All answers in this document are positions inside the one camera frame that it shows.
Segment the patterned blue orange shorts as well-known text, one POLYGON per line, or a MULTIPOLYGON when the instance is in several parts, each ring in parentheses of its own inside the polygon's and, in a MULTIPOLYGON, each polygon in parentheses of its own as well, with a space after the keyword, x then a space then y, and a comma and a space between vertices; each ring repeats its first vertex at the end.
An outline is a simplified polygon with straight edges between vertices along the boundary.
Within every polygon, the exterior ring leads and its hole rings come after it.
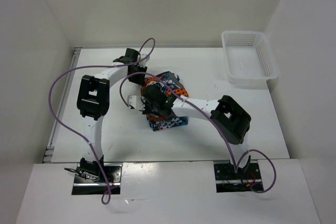
MULTIPOLYGON (((180 83, 178 75, 166 71, 156 75, 155 77, 146 78, 145 84, 141 87, 141 99, 143 103, 158 103, 160 107, 171 109, 173 101, 177 100, 177 95, 188 97, 188 92, 180 83)), ((166 119, 154 119, 146 116, 149 126, 153 131, 164 130, 172 127, 183 126, 188 124, 188 117, 178 117, 171 113, 166 119)))

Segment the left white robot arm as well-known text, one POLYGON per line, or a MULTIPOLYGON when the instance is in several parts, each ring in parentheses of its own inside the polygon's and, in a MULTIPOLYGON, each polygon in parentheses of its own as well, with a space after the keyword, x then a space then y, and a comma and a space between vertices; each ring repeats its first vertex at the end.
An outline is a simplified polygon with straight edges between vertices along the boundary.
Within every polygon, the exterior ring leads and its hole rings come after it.
POLYGON ((83 135, 87 140, 80 160, 79 172, 86 173, 93 182, 101 181, 105 175, 103 151, 101 145, 102 122, 110 106, 110 88, 119 80, 132 73, 139 72, 139 77, 131 77, 132 83, 143 85, 144 73, 149 54, 128 48, 125 55, 113 61, 112 67, 93 76, 84 75, 81 79, 77 98, 77 109, 83 118, 83 135))

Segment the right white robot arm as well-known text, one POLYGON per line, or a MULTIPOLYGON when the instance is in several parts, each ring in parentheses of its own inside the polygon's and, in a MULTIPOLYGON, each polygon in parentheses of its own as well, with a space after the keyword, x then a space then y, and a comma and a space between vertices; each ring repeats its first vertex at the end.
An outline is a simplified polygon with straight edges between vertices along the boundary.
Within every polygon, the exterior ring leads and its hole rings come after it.
POLYGON ((251 157, 244 139, 250 129, 251 116, 232 97, 190 99, 185 92, 175 90, 173 94, 158 84, 144 88, 141 95, 143 113, 153 130, 180 126, 190 118, 210 120, 227 144, 231 174, 243 178, 248 173, 251 157))

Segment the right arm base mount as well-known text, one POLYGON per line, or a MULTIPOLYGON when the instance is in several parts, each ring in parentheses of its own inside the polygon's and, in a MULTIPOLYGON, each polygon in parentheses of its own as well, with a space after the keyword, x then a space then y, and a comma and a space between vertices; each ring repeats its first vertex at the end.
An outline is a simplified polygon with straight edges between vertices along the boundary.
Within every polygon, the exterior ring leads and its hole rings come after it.
POLYGON ((239 168, 237 173, 229 162, 215 162, 214 174, 217 193, 246 192, 251 191, 250 187, 255 191, 264 190, 256 162, 250 163, 245 170, 239 168))

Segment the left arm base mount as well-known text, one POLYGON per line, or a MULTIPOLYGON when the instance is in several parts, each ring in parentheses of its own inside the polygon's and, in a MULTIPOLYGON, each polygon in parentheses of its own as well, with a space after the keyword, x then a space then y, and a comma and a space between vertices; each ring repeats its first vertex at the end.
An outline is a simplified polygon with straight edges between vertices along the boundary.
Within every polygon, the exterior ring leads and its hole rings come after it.
MULTIPOLYGON (((104 163, 104 172, 107 176, 111 193, 119 195, 121 190, 122 164, 104 163)), ((103 195, 108 187, 103 175, 92 175, 82 172, 78 165, 72 186, 72 195, 103 195)))

